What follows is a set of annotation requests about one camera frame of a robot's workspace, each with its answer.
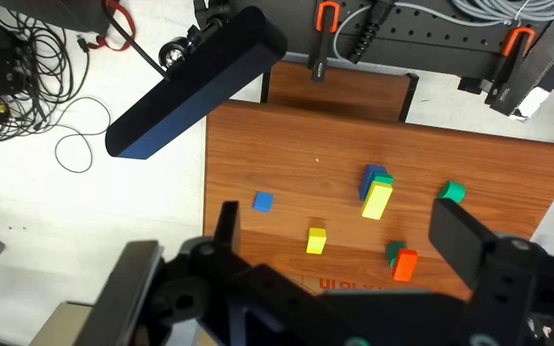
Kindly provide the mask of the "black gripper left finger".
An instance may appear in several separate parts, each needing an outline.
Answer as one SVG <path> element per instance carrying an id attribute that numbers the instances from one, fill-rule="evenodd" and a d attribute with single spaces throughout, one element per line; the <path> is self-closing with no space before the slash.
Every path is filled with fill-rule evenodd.
<path id="1" fill-rule="evenodd" d="M 237 251 L 241 248 L 239 203 L 224 201 L 216 225 L 214 240 L 220 248 Z"/>

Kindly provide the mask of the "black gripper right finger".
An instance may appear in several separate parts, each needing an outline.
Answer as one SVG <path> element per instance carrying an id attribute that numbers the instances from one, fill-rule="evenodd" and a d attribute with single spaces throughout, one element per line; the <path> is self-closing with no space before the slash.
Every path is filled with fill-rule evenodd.
<path id="1" fill-rule="evenodd" d="M 485 255 L 499 236 L 449 198 L 434 201 L 430 240 L 468 288 L 478 284 Z"/>

